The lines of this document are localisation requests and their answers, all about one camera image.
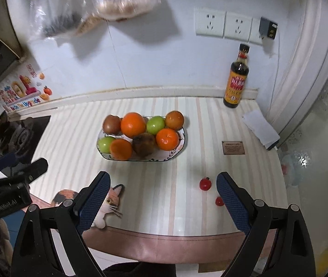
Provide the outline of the green apple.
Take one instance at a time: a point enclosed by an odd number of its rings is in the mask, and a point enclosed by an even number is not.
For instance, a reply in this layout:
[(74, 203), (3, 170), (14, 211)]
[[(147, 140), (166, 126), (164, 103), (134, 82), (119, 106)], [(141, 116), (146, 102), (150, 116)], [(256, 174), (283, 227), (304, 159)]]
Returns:
[(110, 153), (110, 146), (116, 140), (116, 138), (112, 136), (105, 136), (98, 139), (97, 148), (100, 153), (109, 154)]
[(152, 135), (156, 135), (165, 127), (165, 119), (161, 116), (151, 117), (146, 124), (146, 130)]

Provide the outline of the bright tangerine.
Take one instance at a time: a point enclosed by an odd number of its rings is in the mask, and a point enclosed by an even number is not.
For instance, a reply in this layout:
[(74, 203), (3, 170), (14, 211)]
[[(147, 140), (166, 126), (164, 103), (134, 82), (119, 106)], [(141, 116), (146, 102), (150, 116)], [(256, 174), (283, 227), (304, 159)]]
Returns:
[(111, 157), (118, 161), (127, 161), (132, 157), (133, 149), (129, 141), (125, 139), (115, 139), (109, 148)]

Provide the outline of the small brown card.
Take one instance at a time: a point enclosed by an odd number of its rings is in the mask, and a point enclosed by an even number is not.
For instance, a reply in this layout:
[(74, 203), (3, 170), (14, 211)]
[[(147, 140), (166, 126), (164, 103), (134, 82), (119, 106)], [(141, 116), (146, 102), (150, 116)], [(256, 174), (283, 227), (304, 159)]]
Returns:
[(226, 156), (245, 154), (243, 141), (222, 141), (222, 149)]

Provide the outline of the oval floral ceramic plate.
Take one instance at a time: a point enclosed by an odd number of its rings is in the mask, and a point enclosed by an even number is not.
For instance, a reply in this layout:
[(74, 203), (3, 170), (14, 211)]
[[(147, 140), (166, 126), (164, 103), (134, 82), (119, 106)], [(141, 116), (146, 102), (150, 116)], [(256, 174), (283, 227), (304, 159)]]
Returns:
[[(142, 117), (145, 119), (145, 122), (147, 123), (147, 121), (153, 117), (153, 116), (148, 116), (145, 117), (142, 115)], [(174, 158), (175, 156), (177, 156), (177, 154), (179, 154), (182, 149), (185, 147), (185, 143), (186, 143), (186, 136), (185, 136), (185, 130), (184, 130), (184, 125), (181, 129), (179, 129), (178, 131), (176, 131), (178, 133), (179, 136), (179, 145), (171, 151), (163, 151), (161, 149), (159, 149), (159, 147), (156, 144), (156, 150), (150, 154), (149, 156), (146, 156), (144, 158), (139, 157), (134, 151), (132, 154), (132, 157), (127, 160), (127, 161), (156, 161), (156, 162), (163, 162), (163, 161), (168, 161), (172, 158)], [(103, 129), (100, 131), (100, 134), (98, 135), (98, 139), (105, 137), (105, 136), (112, 136), (116, 139), (125, 139), (126, 141), (129, 141), (132, 145), (132, 141), (133, 139), (128, 138), (127, 136), (125, 136), (122, 132), (120, 132), (118, 135), (113, 135), (113, 134), (106, 134)], [(100, 153), (100, 155), (107, 159), (107, 160), (113, 160), (115, 161), (112, 157), (111, 154), (104, 154), (104, 153)]]

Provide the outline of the large orange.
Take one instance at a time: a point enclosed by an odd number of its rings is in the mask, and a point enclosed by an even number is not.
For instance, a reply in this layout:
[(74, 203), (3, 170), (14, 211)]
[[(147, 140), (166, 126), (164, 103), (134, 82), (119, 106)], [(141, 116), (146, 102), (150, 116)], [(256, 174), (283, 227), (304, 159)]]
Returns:
[(139, 113), (131, 112), (121, 119), (121, 132), (128, 138), (133, 139), (145, 131), (146, 122)]

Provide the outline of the white wall socket left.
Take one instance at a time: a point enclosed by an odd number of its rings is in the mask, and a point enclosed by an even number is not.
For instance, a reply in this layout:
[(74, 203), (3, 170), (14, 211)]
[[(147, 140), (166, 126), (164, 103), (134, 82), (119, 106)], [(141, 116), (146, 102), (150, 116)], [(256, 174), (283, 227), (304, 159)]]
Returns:
[(195, 9), (195, 34), (222, 38), (225, 28), (225, 11), (208, 8)]

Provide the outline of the glass sliding door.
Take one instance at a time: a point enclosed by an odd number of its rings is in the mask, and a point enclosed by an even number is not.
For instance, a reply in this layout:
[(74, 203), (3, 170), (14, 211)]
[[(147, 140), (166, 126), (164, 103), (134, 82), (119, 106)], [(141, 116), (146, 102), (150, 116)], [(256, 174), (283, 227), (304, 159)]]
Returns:
[(288, 202), (301, 208), (322, 276), (328, 271), (328, 80), (278, 154)]

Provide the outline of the white wall socket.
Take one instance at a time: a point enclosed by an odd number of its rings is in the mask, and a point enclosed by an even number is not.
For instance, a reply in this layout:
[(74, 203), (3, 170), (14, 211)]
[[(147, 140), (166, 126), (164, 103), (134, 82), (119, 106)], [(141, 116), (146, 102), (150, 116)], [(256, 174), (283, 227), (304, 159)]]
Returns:
[(234, 12), (226, 12), (224, 37), (248, 42), (252, 18)]
[(225, 11), (208, 8), (195, 9), (195, 34), (222, 38), (225, 28)]

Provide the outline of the dark bruised apple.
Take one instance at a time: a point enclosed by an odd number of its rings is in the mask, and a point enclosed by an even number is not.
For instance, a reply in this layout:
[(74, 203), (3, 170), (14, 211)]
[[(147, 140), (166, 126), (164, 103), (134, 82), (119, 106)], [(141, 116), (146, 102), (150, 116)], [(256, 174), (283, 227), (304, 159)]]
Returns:
[(144, 158), (156, 150), (156, 139), (152, 134), (144, 132), (133, 138), (132, 147), (139, 157)]

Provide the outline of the plastic bag with dark contents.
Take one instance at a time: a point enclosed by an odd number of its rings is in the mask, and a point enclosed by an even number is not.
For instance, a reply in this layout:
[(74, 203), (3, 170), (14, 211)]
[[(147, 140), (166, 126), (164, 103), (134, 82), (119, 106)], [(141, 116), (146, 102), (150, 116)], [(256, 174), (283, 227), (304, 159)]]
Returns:
[(93, 0), (31, 0), (30, 40), (81, 36), (102, 20)]

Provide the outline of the larger cherry tomato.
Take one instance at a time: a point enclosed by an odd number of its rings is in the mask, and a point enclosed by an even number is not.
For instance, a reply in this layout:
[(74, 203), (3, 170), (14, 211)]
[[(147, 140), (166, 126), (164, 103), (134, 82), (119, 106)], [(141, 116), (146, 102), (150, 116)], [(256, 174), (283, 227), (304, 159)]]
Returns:
[(212, 182), (209, 177), (202, 178), (199, 183), (200, 190), (208, 191), (212, 186)]

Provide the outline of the striped table mat with cat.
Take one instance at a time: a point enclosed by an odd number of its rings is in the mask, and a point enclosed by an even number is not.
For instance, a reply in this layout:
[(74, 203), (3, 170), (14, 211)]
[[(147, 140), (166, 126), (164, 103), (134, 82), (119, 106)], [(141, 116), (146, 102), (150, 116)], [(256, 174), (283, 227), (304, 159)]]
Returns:
[[(232, 258), (244, 239), (223, 206), (215, 185), (200, 190), (202, 178), (215, 182), (228, 172), (254, 199), (286, 208), (287, 191), (276, 151), (266, 150), (243, 123), (257, 109), (254, 100), (227, 108), (220, 98), (136, 98), (84, 102), (45, 112), (50, 116), (35, 158), (45, 158), (45, 175), (31, 193), (50, 202), (57, 192), (79, 191), (100, 171), (122, 184), (119, 215), (106, 217), (106, 228), (84, 233), (91, 248), (124, 258), (172, 263), (206, 263)], [(186, 143), (165, 162), (121, 162), (104, 159), (96, 147), (104, 118), (136, 112), (185, 116)], [(244, 155), (226, 156), (222, 141), (243, 141)]]

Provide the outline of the red brown apple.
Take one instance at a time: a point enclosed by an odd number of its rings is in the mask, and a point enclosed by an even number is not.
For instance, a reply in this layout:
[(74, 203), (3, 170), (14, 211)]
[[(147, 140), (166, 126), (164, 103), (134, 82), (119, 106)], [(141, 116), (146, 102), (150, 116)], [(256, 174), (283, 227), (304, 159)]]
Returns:
[(103, 122), (103, 131), (106, 134), (118, 135), (121, 132), (121, 118), (112, 114), (107, 115)]

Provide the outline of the smaller cherry tomato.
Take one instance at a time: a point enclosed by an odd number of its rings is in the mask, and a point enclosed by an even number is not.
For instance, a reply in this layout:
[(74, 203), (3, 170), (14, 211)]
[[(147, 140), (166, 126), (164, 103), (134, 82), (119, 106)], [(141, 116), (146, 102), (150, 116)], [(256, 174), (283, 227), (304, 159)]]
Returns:
[(215, 199), (215, 204), (216, 204), (217, 206), (224, 206), (224, 205), (225, 205), (224, 202), (223, 202), (223, 200), (222, 200), (222, 198), (221, 198), (220, 196), (218, 196), (218, 197)]

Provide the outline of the dark orange tangerine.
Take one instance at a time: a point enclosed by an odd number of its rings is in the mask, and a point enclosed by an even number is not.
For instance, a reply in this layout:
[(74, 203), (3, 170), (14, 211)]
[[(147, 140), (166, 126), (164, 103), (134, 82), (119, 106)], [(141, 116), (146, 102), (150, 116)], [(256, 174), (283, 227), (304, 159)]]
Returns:
[(165, 117), (165, 125), (167, 128), (178, 131), (184, 125), (185, 118), (179, 111), (170, 111)]

